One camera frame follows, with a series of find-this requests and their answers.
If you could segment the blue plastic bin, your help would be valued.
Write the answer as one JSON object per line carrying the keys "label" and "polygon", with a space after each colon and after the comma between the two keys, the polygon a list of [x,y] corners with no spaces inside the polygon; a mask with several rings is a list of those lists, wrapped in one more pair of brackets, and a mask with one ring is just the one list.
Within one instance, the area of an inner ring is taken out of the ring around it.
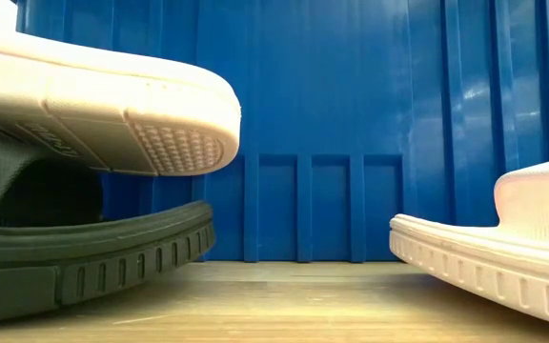
{"label": "blue plastic bin", "polygon": [[549,160],[549,0],[14,2],[22,32],[233,86],[226,168],[103,178],[109,218],[210,202],[212,260],[388,260],[395,214],[494,226],[496,180]]}

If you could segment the black slide sandal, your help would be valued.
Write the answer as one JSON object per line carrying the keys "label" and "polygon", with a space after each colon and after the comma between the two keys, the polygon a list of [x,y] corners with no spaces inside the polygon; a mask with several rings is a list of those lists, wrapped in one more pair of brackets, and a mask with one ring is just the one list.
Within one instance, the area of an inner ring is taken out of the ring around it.
{"label": "black slide sandal", "polygon": [[0,138],[0,320],[137,286],[214,241],[204,201],[109,220],[96,171]]}

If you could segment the pink slide sandal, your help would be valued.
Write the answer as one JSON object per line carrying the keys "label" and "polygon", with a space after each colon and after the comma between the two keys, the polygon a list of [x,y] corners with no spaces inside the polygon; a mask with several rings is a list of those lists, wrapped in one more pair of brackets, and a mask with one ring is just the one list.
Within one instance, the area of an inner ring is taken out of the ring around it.
{"label": "pink slide sandal", "polygon": [[467,292],[549,322],[549,161],[509,171],[494,187],[495,227],[397,214],[391,252]]}
{"label": "pink slide sandal", "polygon": [[18,32],[0,0],[0,136],[108,172],[190,176],[240,146],[241,107],[212,71]]}

